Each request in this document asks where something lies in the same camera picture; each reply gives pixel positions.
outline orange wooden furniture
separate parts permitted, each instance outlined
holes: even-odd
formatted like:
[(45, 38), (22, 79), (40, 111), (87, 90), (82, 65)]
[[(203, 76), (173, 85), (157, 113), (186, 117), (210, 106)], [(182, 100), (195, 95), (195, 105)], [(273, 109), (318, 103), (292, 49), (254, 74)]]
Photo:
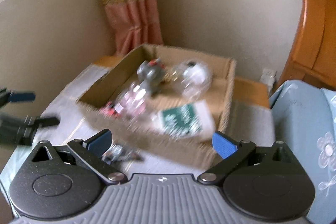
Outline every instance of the orange wooden furniture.
[(293, 47), (276, 88), (289, 79), (336, 89), (336, 0), (303, 0)]

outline cardboard box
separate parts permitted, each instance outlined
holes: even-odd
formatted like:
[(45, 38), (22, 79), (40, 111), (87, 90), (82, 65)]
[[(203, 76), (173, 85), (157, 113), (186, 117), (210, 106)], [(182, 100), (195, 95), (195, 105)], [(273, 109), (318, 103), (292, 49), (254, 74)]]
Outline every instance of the cardboard box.
[[(210, 89), (200, 98), (205, 99), (213, 115), (216, 128), (225, 131), (234, 88), (236, 62), (230, 58), (223, 58), (202, 52), (144, 44), (132, 50), (120, 63), (106, 75), (95, 82), (78, 100), (86, 120), (97, 130), (108, 128), (113, 134), (113, 140), (127, 143), (150, 153), (165, 157), (206, 170), (214, 162), (216, 152), (211, 142), (199, 143), (192, 138), (176, 140), (168, 135), (157, 132), (143, 132), (140, 128), (129, 128), (129, 125), (117, 118), (107, 118), (99, 113), (109, 100), (115, 99), (132, 81), (137, 80), (137, 68), (145, 60), (160, 57), (163, 64), (172, 67), (185, 60), (199, 59), (209, 65), (213, 72)], [(169, 84), (164, 84), (160, 94), (151, 103), (163, 110), (186, 104), (187, 101), (176, 94)]]

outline wall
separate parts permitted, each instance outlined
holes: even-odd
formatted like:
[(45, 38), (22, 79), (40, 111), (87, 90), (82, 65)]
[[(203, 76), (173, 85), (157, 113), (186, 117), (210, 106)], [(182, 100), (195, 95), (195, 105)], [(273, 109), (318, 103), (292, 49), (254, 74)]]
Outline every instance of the wall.
[(238, 61), (237, 75), (259, 80), (286, 63), (302, 0), (158, 0), (164, 42)]
[(37, 95), (4, 108), (12, 114), (40, 114), (87, 65), (114, 52), (100, 0), (5, 0), (0, 15), (0, 86)]

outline gray toy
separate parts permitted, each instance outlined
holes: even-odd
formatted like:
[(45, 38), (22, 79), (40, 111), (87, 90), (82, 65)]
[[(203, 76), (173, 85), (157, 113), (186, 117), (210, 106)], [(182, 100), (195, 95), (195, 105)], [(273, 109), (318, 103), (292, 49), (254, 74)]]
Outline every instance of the gray toy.
[(140, 87), (151, 96), (159, 92), (159, 84), (162, 82), (166, 72), (160, 58), (150, 62), (144, 61), (137, 70)]

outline wooden tabletop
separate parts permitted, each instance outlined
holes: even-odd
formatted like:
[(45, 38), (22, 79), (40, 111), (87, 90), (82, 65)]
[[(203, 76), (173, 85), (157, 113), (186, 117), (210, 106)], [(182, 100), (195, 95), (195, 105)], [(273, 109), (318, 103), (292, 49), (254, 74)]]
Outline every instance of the wooden tabletop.
[[(94, 64), (103, 67), (114, 67), (121, 59), (122, 57), (119, 56), (103, 56), (94, 62)], [(262, 83), (254, 82), (238, 76), (235, 78), (233, 99), (247, 104), (269, 108), (266, 86)]]

